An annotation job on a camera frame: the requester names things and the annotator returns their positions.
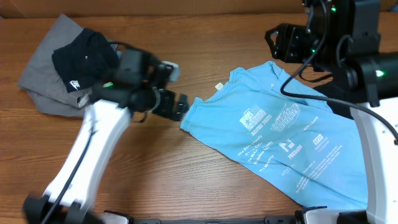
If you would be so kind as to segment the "light blue printed t-shirt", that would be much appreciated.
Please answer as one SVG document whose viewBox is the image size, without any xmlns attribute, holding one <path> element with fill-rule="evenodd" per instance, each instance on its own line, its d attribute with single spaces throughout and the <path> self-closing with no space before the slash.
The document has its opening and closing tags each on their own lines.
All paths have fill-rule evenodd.
<svg viewBox="0 0 398 224">
<path fill-rule="evenodd" d="M 274 62 L 231 71 L 180 127 L 304 207 L 358 210 L 368 187 L 358 129 Z"/>
</svg>

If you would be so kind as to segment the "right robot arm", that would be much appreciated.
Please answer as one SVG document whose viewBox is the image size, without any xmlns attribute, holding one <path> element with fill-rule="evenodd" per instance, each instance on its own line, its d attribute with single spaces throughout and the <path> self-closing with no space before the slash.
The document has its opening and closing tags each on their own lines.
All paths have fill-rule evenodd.
<svg viewBox="0 0 398 224">
<path fill-rule="evenodd" d="M 397 222 L 397 53 L 379 50 L 379 0 L 304 1 L 304 26 L 280 24 L 265 33 L 275 59 L 312 67 L 332 78 L 357 125 L 366 168 L 364 210 L 310 207 L 268 223 Z"/>
</svg>

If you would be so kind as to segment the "folded black nike shirt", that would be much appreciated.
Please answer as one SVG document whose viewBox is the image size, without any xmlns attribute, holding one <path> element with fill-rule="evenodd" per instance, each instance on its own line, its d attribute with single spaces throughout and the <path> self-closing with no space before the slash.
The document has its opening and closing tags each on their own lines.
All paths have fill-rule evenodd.
<svg viewBox="0 0 398 224">
<path fill-rule="evenodd" d="M 71 93 L 92 87 L 103 73 L 118 67 L 119 57 L 102 33 L 83 29 L 70 44 L 53 51 L 52 62 Z"/>
</svg>

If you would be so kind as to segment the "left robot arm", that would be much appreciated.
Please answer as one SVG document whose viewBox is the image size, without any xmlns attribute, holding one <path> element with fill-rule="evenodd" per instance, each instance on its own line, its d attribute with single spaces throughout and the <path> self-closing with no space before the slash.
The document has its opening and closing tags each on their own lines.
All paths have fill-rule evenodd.
<svg viewBox="0 0 398 224">
<path fill-rule="evenodd" d="M 28 196 L 22 207 L 28 224 L 133 223 L 119 212 L 93 212 L 109 159 L 135 112 L 180 121 L 187 96 L 167 90 L 180 75 L 178 64 L 126 45 L 117 68 L 103 72 L 91 91 L 83 123 L 57 176 L 40 198 Z"/>
</svg>

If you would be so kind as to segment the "folded grey shirt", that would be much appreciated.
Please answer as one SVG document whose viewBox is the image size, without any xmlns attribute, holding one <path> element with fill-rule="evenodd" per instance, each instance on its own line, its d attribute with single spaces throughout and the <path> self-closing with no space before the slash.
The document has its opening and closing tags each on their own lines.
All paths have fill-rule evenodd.
<svg viewBox="0 0 398 224">
<path fill-rule="evenodd" d="M 22 73 L 18 86 L 28 93 L 40 112 L 66 117 L 84 115 L 91 87 L 67 92 L 52 62 L 53 51 L 70 44 L 83 29 L 87 28 L 78 25 L 64 14 L 59 15 Z M 111 46 L 119 57 L 118 46 Z"/>
</svg>

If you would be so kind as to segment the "black shirt on right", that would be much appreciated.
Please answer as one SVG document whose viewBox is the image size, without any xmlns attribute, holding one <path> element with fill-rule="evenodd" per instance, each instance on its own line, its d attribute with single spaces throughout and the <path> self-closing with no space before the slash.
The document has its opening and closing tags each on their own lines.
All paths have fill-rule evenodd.
<svg viewBox="0 0 398 224">
<path fill-rule="evenodd" d="M 333 82 L 328 82 L 322 85 L 318 85 L 313 89 L 329 98 L 334 98 L 337 100 L 345 100 L 345 92 L 339 89 Z M 353 119 L 350 112 L 350 108 L 348 106 L 339 105 L 330 102 L 327 102 L 327 105 L 331 108 L 334 114 L 340 115 L 348 119 Z"/>
</svg>

